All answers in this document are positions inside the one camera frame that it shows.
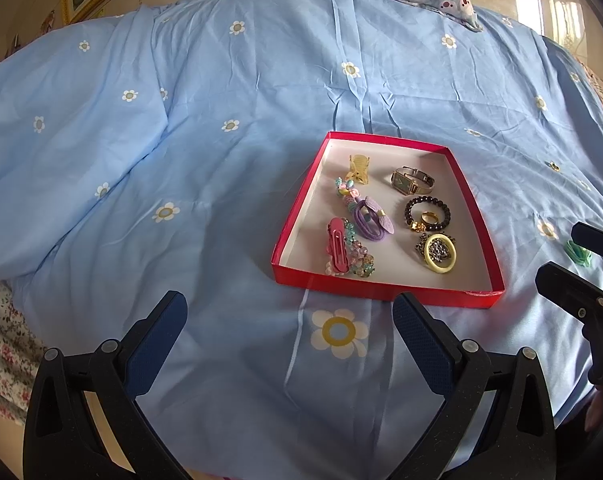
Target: gold ring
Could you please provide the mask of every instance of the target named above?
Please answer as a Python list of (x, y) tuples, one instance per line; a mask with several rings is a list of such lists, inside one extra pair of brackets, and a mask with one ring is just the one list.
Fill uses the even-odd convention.
[(439, 223), (439, 217), (432, 211), (424, 211), (422, 213), (422, 220), (426, 224), (438, 224)]
[[(448, 248), (448, 252), (451, 254), (451, 262), (448, 264), (448, 267), (440, 267), (438, 266), (433, 259), (430, 257), (430, 244), (435, 240), (441, 240), (446, 247)], [(430, 270), (433, 270), (437, 274), (445, 274), (446, 272), (450, 272), (453, 270), (455, 263), (457, 263), (457, 250), (450, 238), (446, 235), (436, 234), (429, 237), (424, 244), (424, 258), (425, 263), (428, 265)]]

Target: daisy pattern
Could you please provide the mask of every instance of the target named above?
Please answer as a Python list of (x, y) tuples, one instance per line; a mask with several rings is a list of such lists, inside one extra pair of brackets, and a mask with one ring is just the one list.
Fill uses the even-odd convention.
[(43, 122), (43, 117), (37, 116), (34, 118), (32, 126), (34, 127), (34, 131), (40, 134), (41, 131), (46, 127), (46, 123)]
[(448, 48), (457, 48), (457, 40), (455, 40), (449, 34), (446, 34), (443, 38), (441, 38), (441, 44), (443, 46), (447, 46)]
[(136, 99), (137, 95), (139, 95), (139, 92), (136, 92), (134, 90), (124, 90), (123, 96), (121, 96), (121, 99), (123, 99), (126, 102), (130, 102), (133, 99)]
[(541, 97), (540, 95), (535, 97), (535, 103), (537, 104), (537, 108), (539, 108), (539, 110), (548, 110), (548, 107), (546, 106), (546, 101), (544, 101), (543, 97)]
[(344, 74), (350, 76), (352, 78), (361, 77), (359, 73), (359, 67), (355, 66), (350, 61), (345, 61), (342, 63), (342, 68), (344, 69)]
[(318, 330), (310, 336), (310, 344), (317, 350), (331, 349), (339, 359), (348, 359), (355, 349), (359, 357), (368, 353), (361, 342), (368, 338), (366, 323), (355, 321), (355, 314), (340, 308), (334, 314), (327, 310), (317, 310), (312, 314), (312, 322)]
[(102, 198), (106, 193), (110, 191), (110, 186), (107, 182), (104, 182), (101, 186), (97, 188), (97, 192), (94, 194), (97, 198)]
[(234, 34), (236, 36), (238, 34), (241, 34), (242, 32), (245, 32), (245, 25), (246, 23), (244, 22), (233, 22), (233, 24), (230, 25), (230, 34)]
[(555, 226), (549, 222), (539, 220), (537, 222), (537, 229), (542, 236), (546, 236), (552, 240), (557, 240), (558, 238), (557, 233), (555, 232)]
[(232, 132), (234, 130), (236, 130), (239, 127), (239, 121), (237, 121), (236, 119), (231, 119), (230, 121), (225, 121), (223, 123), (223, 126), (221, 127), (222, 130), (224, 130), (225, 132)]
[(155, 211), (155, 214), (153, 215), (152, 219), (156, 223), (159, 223), (162, 220), (172, 220), (174, 218), (174, 215), (179, 214), (180, 211), (181, 209), (175, 207), (172, 202), (166, 202), (163, 207), (160, 207)]

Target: blue gripper pad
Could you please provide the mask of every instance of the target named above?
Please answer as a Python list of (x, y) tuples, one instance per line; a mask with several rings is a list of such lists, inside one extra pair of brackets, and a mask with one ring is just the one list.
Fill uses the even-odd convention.
[(123, 387), (131, 399), (148, 393), (184, 328), (187, 317), (188, 305), (184, 295), (169, 292), (146, 319), (137, 321), (130, 329), (132, 332), (139, 326), (147, 331), (126, 363)]
[(447, 398), (454, 390), (455, 356), (459, 354), (461, 360), (455, 344), (455, 341), (459, 341), (443, 322), (433, 319), (409, 292), (395, 298), (392, 317), (430, 389)]

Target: blue blanket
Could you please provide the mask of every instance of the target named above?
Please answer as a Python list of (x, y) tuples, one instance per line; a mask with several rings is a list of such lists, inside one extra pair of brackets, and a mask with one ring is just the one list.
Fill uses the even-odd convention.
[[(187, 325), (139, 402), (184, 465), (385, 478), (441, 397), (388, 303), (277, 285), (269, 258), (327, 131), (434, 142), (465, 172), (507, 292), (490, 310), (429, 310), (489, 351), (535, 348), (559, 423), (590, 390), (591, 357), (534, 276), (554, 260), (603, 288), (601, 258), (576, 267), (563, 250), (575, 222), (603, 229), (603, 108), (565, 50), (479, 18), (483, 33), (393, 0), (182, 0), (17, 52), (0, 63), (15, 306), (70, 354), (179, 290)], [(335, 316), (355, 328), (347, 348), (322, 337)]]

